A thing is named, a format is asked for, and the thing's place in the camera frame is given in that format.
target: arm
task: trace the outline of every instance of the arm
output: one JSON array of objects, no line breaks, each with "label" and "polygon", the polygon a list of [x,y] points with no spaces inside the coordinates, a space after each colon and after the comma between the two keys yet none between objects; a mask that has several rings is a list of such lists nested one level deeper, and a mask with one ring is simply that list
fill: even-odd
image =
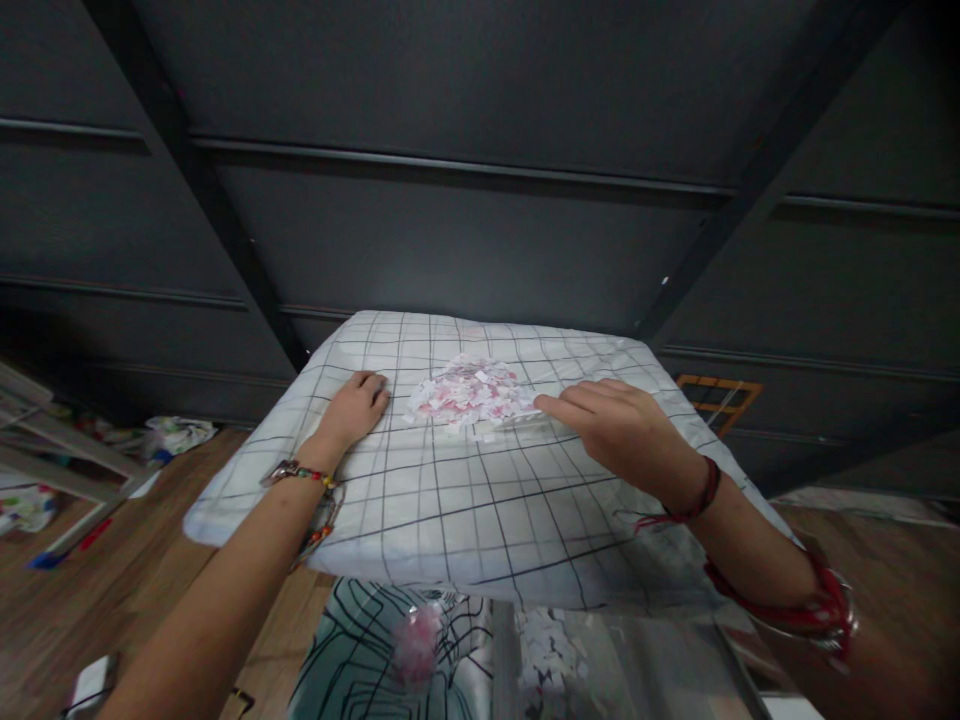
[{"label": "arm", "polygon": [[[677,432],[652,396],[619,380],[582,382],[536,405],[577,430],[589,455],[674,512],[696,506],[704,459]],[[716,498],[688,524],[730,585],[747,600],[799,607],[818,592],[806,555],[774,528],[724,475]],[[844,675],[803,641],[758,631],[784,669],[827,718],[934,717],[933,692],[871,625],[860,618]]]},{"label": "arm", "polygon": [[[333,473],[383,415],[385,378],[355,373],[296,458]],[[288,477],[240,524],[137,655],[100,715],[216,718],[303,541],[323,486]]]}]

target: paper scraps in bag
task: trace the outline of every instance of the paper scraps in bag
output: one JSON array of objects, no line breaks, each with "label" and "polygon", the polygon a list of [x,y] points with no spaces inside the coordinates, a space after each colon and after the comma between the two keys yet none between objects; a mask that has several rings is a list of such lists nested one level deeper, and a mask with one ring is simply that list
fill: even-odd
[{"label": "paper scraps in bag", "polygon": [[461,353],[417,386],[404,420],[412,423],[417,418],[433,418],[456,430],[482,420],[500,425],[537,414],[534,397],[504,363]]}]

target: white cloth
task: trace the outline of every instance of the white cloth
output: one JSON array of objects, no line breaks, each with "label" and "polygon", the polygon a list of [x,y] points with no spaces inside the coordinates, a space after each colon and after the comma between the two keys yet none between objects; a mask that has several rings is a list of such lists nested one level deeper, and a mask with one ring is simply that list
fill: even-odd
[{"label": "white cloth", "polygon": [[689,531],[660,526],[635,537],[614,512],[661,512],[659,504],[591,460],[569,428],[532,419],[477,443],[428,420],[404,421],[412,390],[461,352],[504,361],[537,393],[558,395],[604,377],[646,390],[683,437],[789,534],[643,343],[373,311],[354,315],[313,354],[187,513],[186,534],[223,545],[263,496],[261,478],[310,436],[333,394],[355,370],[374,370],[389,379],[393,401],[339,468],[344,506],[310,567],[549,607],[629,605],[660,614],[720,603]]}]

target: wrist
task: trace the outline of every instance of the wrist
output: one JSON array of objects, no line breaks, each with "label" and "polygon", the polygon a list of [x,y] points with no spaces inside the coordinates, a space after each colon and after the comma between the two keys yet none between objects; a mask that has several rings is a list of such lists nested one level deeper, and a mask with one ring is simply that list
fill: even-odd
[{"label": "wrist", "polygon": [[685,514],[700,502],[710,477],[710,466],[700,453],[693,452],[675,471],[654,497],[673,514]]},{"label": "wrist", "polygon": [[349,447],[349,443],[333,435],[314,433],[294,457],[304,467],[333,475]]}]

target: red bracelet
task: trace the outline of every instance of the red bracelet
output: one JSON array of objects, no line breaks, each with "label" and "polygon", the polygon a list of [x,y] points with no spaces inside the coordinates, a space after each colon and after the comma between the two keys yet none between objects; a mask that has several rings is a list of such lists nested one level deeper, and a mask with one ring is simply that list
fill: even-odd
[{"label": "red bracelet", "polygon": [[777,608],[757,605],[740,595],[720,574],[710,558],[703,566],[713,586],[746,610],[764,627],[780,635],[806,640],[818,650],[829,655],[831,664],[841,672],[847,672],[846,659],[850,643],[859,627],[853,609],[850,586],[833,569],[821,562],[814,554],[803,551],[813,565],[820,583],[820,597],[801,608]]},{"label": "red bracelet", "polygon": [[719,466],[712,458],[708,458],[706,455],[702,457],[707,461],[707,485],[700,494],[700,499],[697,501],[697,504],[694,506],[693,510],[686,513],[673,513],[670,512],[666,506],[664,506],[663,509],[665,512],[660,515],[641,514],[640,519],[634,523],[634,535],[639,533],[641,528],[650,527],[652,525],[660,525],[662,523],[685,525],[691,520],[700,517],[707,511],[707,508],[710,507],[714,499],[717,497],[717,489],[720,487],[720,478],[723,477],[723,475],[720,472]]}]

